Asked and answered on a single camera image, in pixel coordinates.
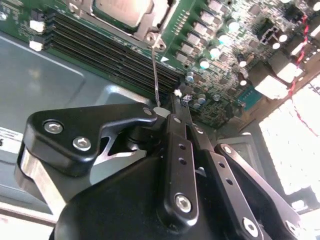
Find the capacitor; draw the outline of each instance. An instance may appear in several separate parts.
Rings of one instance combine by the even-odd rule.
[[[246,64],[248,65],[255,59],[255,55],[253,53],[250,53],[248,57],[246,58]]]
[[[232,106],[232,113],[238,118],[241,118],[243,115],[243,108],[242,106]]]
[[[199,109],[200,107],[201,107],[201,105],[199,103],[193,104],[193,108],[194,109]]]
[[[210,63],[206,58],[201,58],[199,61],[199,64],[200,64],[200,68],[202,69],[208,69],[210,67]]]
[[[218,33],[216,34],[216,37],[218,38],[221,44],[226,45],[230,42],[230,38],[227,36],[227,34],[224,31],[218,31]]]
[[[198,104],[204,104],[206,102],[206,95],[204,95],[204,94],[200,94],[199,96],[198,96]]]
[[[314,11],[320,10],[320,1],[318,1],[318,0],[305,0],[305,2]]]
[[[243,54],[238,54],[236,56],[236,59],[238,61],[239,67],[244,68],[245,66],[247,66],[247,61],[245,59],[245,56]]]
[[[185,76],[185,80],[187,81],[187,82],[194,82],[195,80],[194,80],[194,72],[193,71],[188,71],[187,73],[186,73],[186,76]]]
[[[215,102],[219,102],[220,101],[220,98],[221,98],[221,96],[219,95],[219,94],[215,94],[215,95],[213,95],[213,100],[215,101]]]
[[[220,55],[220,50],[215,45],[210,46],[208,50],[212,58],[216,58]]]
[[[238,73],[238,81],[240,86],[247,85],[247,80],[245,79],[245,76],[241,72]]]
[[[229,19],[226,25],[231,33],[237,32],[240,28],[240,24],[233,18]]]
[[[288,36],[280,29],[274,35],[276,36],[276,38],[279,40],[280,43],[284,43],[285,41],[288,40]]]
[[[274,49],[277,50],[278,48],[280,48],[280,43],[279,41],[273,36],[270,38],[270,40],[268,41],[268,44]]]

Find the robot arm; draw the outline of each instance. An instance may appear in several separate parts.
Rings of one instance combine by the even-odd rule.
[[[188,106],[170,99],[168,115],[136,103],[29,117],[15,175],[59,216],[52,238],[307,239],[299,215],[264,179],[230,146],[213,149]],[[97,158],[137,149],[146,157],[91,185]]]

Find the electrolytic capacitor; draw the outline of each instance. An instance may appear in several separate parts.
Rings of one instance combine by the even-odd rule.
[[[276,38],[279,40],[280,43],[284,43],[288,40],[288,35],[285,34],[282,30],[278,30],[275,34]]]
[[[198,103],[199,104],[204,104],[206,102],[206,95],[204,95],[204,94],[200,94],[199,96],[198,96]]]
[[[202,69],[208,69],[210,67],[210,63],[206,58],[201,58],[199,61],[199,64],[200,64],[200,68]]]
[[[228,29],[231,33],[235,33],[239,30],[240,28],[240,25],[239,23],[235,20],[235,19],[229,19],[227,22],[226,22],[226,25],[228,26]]]
[[[240,86],[247,85],[247,80],[245,79],[245,76],[241,72],[238,73],[238,81]]]
[[[244,68],[247,65],[247,61],[245,59],[245,56],[240,53],[236,56],[236,59],[238,61],[239,67]]]
[[[280,43],[279,41],[273,36],[272,38],[270,38],[270,40],[268,41],[268,44],[274,49],[277,50],[278,48],[280,48]]]
[[[230,38],[224,31],[218,31],[216,37],[221,44],[227,45],[230,42]]]
[[[305,0],[306,4],[313,9],[313,11],[320,10],[320,1],[319,0]]]
[[[194,72],[193,71],[188,71],[187,73],[186,73],[186,76],[185,76],[185,80],[187,81],[187,82],[194,82]]]
[[[199,103],[193,104],[193,108],[194,109],[199,109],[200,107],[201,107],[201,105]]]
[[[220,55],[220,50],[215,45],[210,46],[208,50],[212,58],[216,58]]]
[[[219,102],[220,101],[220,98],[221,98],[221,96],[219,95],[219,94],[215,94],[215,95],[213,95],[213,100],[215,101],[215,102]]]

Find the motherboard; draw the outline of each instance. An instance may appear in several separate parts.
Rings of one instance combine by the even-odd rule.
[[[290,87],[295,67],[283,69],[305,18],[320,32],[318,10],[316,0],[1,0],[0,30],[151,99],[154,51],[161,102],[178,90],[193,119],[217,129],[281,97],[261,90],[274,88],[268,76]],[[302,64],[320,51],[308,44]]]

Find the black connector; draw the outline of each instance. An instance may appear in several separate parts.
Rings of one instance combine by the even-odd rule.
[[[43,22],[45,20],[45,14],[40,9],[32,9],[30,14],[30,20]]]
[[[43,36],[34,36],[33,37],[33,41],[40,43],[40,44],[46,44],[48,42],[48,39],[46,37]]]
[[[267,45],[269,40],[278,30],[279,28],[276,27],[269,18],[266,18],[264,24],[258,30],[256,36],[262,44]]]

